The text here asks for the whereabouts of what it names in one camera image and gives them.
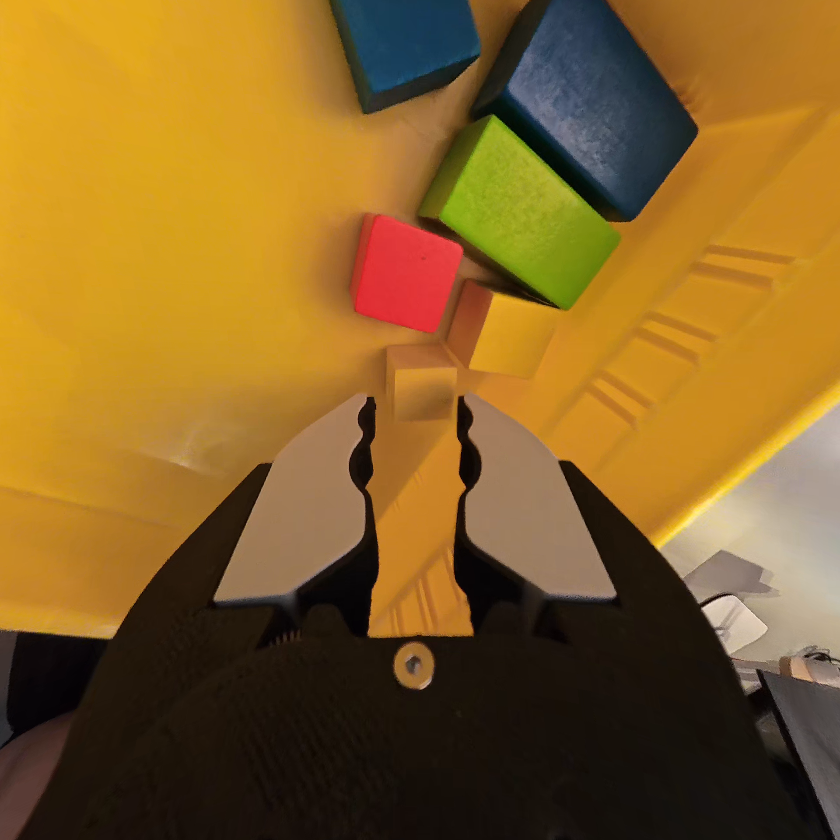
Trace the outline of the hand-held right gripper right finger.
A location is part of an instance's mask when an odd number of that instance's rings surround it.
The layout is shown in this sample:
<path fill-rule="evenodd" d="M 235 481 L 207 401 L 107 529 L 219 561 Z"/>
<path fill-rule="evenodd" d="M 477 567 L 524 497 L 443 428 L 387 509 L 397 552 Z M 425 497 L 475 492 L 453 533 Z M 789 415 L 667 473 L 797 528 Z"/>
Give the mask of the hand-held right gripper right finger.
<path fill-rule="evenodd" d="M 540 628 L 551 604 L 611 604 L 615 585 L 560 461 L 476 394 L 458 399 L 454 573 L 478 635 L 496 609 L 515 632 Z"/>

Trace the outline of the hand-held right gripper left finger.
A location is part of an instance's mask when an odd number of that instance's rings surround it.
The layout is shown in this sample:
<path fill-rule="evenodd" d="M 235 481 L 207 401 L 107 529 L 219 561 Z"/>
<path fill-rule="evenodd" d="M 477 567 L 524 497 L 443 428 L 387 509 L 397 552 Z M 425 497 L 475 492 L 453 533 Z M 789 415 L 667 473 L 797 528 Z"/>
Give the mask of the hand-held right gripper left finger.
<path fill-rule="evenodd" d="M 376 404 L 352 395 L 274 458 L 213 596 L 218 607 L 271 606 L 289 627 L 330 606 L 367 637 L 380 570 L 368 485 Z"/>

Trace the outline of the small yellow wooden cube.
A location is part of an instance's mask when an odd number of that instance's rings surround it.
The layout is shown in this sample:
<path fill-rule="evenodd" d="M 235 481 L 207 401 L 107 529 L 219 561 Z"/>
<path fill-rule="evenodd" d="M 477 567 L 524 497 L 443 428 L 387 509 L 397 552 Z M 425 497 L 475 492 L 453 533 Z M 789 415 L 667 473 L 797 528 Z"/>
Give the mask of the small yellow wooden cube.
<path fill-rule="evenodd" d="M 385 393 L 396 422 L 436 422 L 451 417 L 458 368 L 441 343 L 385 349 Z"/>

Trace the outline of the red wooden cube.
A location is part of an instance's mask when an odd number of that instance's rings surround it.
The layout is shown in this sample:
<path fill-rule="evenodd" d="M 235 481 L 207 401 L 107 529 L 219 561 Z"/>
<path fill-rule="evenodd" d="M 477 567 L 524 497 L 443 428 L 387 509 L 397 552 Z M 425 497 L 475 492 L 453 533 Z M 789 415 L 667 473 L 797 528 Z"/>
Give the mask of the red wooden cube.
<path fill-rule="evenodd" d="M 460 263 L 461 244 L 384 214 L 366 213 L 353 263 L 353 310 L 369 319 L 435 333 Z"/>

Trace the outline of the yellow plastic bin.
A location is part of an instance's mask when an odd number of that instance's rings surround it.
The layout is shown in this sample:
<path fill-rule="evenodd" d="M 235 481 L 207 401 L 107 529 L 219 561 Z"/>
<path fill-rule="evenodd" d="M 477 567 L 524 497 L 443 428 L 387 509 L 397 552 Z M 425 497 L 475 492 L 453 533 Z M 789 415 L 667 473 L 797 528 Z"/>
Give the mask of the yellow plastic bin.
<path fill-rule="evenodd" d="M 358 316 L 478 60 L 363 114 L 329 2 L 2 2 L 2 629 L 108 637 L 259 462 L 423 338 Z M 462 382 L 655 543 L 838 401 L 838 2 L 611 2 L 699 127 L 529 381 Z"/>

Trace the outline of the green wooden block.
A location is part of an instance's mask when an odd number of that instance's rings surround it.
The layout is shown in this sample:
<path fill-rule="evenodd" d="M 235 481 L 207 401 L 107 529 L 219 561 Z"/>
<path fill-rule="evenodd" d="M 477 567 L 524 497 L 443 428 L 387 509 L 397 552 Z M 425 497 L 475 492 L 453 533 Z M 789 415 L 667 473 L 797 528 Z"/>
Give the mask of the green wooden block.
<path fill-rule="evenodd" d="M 458 134 L 417 215 L 446 226 L 533 296 L 565 311 L 621 240 L 492 115 Z"/>

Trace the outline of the dark blue wooden block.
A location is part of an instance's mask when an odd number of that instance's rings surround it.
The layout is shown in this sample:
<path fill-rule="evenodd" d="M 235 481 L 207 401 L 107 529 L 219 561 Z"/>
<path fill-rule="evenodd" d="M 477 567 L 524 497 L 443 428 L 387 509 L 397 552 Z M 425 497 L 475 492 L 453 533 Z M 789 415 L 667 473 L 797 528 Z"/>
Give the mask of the dark blue wooden block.
<path fill-rule="evenodd" d="M 469 116 L 493 115 L 611 222 L 633 221 L 697 123 L 603 1 L 531 1 Z"/>

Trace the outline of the blue rectangular block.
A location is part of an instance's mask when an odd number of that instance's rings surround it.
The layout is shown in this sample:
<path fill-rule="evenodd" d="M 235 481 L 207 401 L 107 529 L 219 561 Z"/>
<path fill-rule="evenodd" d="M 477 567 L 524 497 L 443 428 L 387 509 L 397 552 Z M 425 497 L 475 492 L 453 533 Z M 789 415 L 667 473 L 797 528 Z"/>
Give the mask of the blue rectangular block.
<path fill-rule="evenodd" d="M 329 5 L 364 114 L 444 88 L 480 56 L 468 1 Z"/>

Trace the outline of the person's right forearm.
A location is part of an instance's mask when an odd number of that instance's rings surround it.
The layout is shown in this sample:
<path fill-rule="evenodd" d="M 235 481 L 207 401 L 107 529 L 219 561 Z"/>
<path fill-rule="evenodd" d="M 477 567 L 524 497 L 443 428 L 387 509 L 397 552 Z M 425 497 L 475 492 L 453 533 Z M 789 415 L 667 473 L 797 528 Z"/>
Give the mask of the person's right forearm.
<path fill-rule="evenodd" d="M 1 838 L 23 830 L 56 770 L 75 714 L 39 724 L 1 750 Z"/>

